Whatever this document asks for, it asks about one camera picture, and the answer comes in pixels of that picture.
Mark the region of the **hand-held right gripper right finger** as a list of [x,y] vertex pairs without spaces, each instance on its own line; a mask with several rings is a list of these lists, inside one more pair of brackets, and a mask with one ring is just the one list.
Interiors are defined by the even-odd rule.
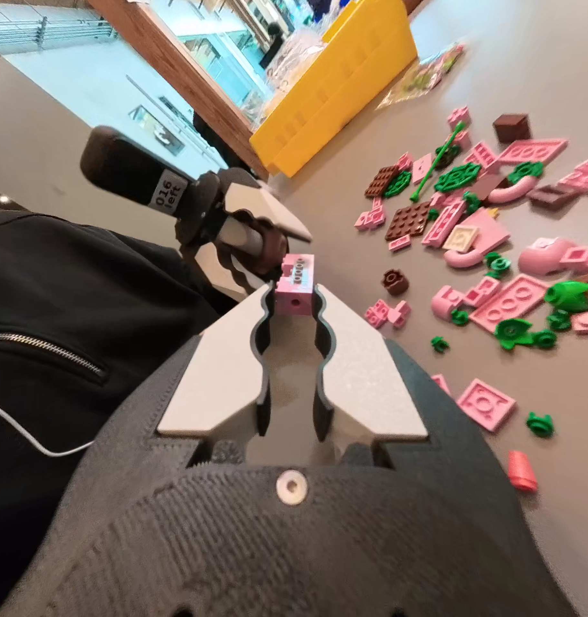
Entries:
[[425,441],[388,341],[322,284],[313,290],[313,427],[319,441]]

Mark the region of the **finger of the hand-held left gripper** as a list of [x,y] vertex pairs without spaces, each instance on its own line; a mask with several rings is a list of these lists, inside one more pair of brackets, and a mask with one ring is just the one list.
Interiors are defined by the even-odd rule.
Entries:
[[202,246],[181,244],[180,254],[198,286],[205,288],[210,284],[236,302],[254,295],[259,289],[268,288],[274,294],[275,283],[265,282],[245,269],[230,254],[227,246],[213,243]]
[[307,243],[313,240],[302,221],[263,187],[230,184],[225,193],[224,207],[230,214],[244,210],[255,219],[267,220],[288,237]]

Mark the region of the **pink toy brick assembly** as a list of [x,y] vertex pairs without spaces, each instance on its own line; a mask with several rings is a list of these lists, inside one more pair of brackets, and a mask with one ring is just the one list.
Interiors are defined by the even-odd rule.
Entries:
[[285,255],[275,287],[275,313],[312,316],[314,279],[314,255]]

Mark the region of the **person's left forearm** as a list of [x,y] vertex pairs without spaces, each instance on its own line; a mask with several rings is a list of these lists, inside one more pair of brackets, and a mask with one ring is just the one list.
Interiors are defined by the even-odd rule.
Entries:
[[39,310],[211,323],[237,305],[171,247],[31,212],[0,209],[0,276]]

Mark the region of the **person's left hand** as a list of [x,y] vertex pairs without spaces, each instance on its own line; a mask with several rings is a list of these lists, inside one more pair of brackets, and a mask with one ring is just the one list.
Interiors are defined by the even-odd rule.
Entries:
[[288,253],[288,239],[273,223],[264,219],[250,221],[251,229],[259,233],[262,249],[257,257],[246,257],[244,267],[265,282],[281,276],[282,261]]

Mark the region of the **brown round brick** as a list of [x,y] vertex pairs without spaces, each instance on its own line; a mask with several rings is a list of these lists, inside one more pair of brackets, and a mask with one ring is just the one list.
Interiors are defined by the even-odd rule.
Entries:
[[382,276],[382,287],[391,296],[400,296],[409,289],[410,283],[401,270],[391,268]]

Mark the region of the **brown studded plate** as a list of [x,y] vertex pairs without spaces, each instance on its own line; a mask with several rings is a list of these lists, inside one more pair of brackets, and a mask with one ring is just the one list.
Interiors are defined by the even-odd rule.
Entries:
[[385,166],[379,169],[373,180],[364,191],[364,196],[367,199],[375,199],[382,197],[384,191],[389,186],[390,182],[399,174],[399,166],[397,164]]
[[421,235],[427,225],[430,208],[431,202],[426,201],[397,210],[387,227],[384,240],[393,242],[406,235]]

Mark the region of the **yellow storage bin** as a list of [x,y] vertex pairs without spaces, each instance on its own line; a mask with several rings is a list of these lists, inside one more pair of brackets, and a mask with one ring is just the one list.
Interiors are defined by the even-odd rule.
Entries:
[[269,174],[291,178],[418,58],[403,1],[352,1],[253,133]]

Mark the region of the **green web piece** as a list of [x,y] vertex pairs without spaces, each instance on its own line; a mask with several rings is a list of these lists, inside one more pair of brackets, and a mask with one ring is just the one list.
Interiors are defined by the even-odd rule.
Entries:
[[410,171],[400,171],[383,190],[382,197],[390,198],[401,194],[409,187],[411,180],[412,173]]
[[461,189],[473,184],[480,173],[482,166],[474,162],[455,166],[445,174],[441,174],[434,184],[434,190],[443,194]]

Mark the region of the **clear plastic bags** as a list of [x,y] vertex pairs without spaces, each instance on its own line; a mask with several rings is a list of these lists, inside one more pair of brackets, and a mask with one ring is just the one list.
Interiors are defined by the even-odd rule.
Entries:
[[272,92],[259,115],[259,126],[276,110],[294,85],[320,56],[326,47],[319,24],[296,30],[282,44],[266,69],[268,86]]

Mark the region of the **pile of small toy bricks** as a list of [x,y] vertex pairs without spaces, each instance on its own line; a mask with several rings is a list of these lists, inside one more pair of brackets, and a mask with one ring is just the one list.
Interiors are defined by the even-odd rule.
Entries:
[[[390,252],[383,232],[352,232],[348,298],[359,313],[382,299],[411,306],[395,338],[429,374],[452,387],[461,415],[481,429],[508,469],[527,454],[547,500],[588,496],[588,197],[571,194],[558,212],[520,197],[481,207],[460,223],[480,227],[467,253],[432,244],[428,232]],[[409,289],[391,296],[385,271]]]

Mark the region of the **white square plate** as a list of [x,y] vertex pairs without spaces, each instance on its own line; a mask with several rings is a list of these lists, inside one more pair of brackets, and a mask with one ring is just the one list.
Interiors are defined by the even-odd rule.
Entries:
[[442,249],[445,251],[455,251],[459,254],[467,253],[471,250],[479,233],[479,226],[458,224],[452,228],[442,246]]

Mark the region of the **person's black clothed body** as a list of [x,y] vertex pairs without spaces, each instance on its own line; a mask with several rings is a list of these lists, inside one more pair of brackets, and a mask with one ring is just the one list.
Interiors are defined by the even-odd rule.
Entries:
[[41,543],[86,445],[215,314],[193,288],[0,286],[0,605]]

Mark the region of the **clear bag of bricks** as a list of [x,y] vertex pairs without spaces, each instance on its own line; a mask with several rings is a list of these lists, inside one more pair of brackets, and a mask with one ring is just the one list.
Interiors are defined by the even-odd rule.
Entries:
[[456,42],[433,56],[418,59],[391,87],[375,110],[380,111],[429,94],[452,71],[466,49],[463,42]]

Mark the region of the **brown square brick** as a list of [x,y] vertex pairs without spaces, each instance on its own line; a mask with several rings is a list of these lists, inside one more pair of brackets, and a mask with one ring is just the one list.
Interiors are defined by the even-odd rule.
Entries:
[[500,144],[532,138],[529,115],[526,113],[504,113],[493,121],[493,129]]

